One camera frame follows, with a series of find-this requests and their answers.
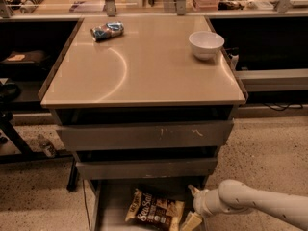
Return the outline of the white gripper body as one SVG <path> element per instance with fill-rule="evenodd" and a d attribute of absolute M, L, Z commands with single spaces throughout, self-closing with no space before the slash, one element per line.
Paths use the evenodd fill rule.
<path fill-rule="evenodd" d="M 220 199 L 217 190 L 197 190 L 193 195 L 194 210 L 206 218 L 221 211 Z"/>

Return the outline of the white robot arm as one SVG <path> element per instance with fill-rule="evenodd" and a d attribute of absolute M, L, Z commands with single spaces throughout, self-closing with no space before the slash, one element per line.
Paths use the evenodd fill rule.
<path fill-rule="evenodd" d="M 224 180 L 216 189 L 200 190 L 188 185 L 193 197 L 181 231 L 193 231 L 203 219 L 216 214 L 240 214 L 255 209 L 278 218 L 302 231 L 308 231 L 306 196 L 257 190 L 236 180 Z"/>

